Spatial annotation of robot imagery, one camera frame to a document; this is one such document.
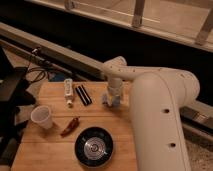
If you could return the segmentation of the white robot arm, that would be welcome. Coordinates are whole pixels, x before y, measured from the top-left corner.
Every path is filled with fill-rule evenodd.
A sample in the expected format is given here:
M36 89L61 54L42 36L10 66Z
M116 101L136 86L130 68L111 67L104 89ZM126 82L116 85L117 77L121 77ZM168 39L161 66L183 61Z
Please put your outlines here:
M119 56L104 62L107 103L120 98L129 80L129 113L138 171L191 171L179 109L195 101L197 77L186 70L129 66Z

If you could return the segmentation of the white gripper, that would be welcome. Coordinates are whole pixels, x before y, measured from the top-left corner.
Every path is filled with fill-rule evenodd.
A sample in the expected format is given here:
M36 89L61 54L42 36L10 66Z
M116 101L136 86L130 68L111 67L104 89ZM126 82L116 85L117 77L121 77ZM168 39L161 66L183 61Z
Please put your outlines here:
M122 80L120 78L114 77L109 78L107 90L109 93L107 94L107 104L112 105L112 96L116 96L116 105L119 106L122 101Z

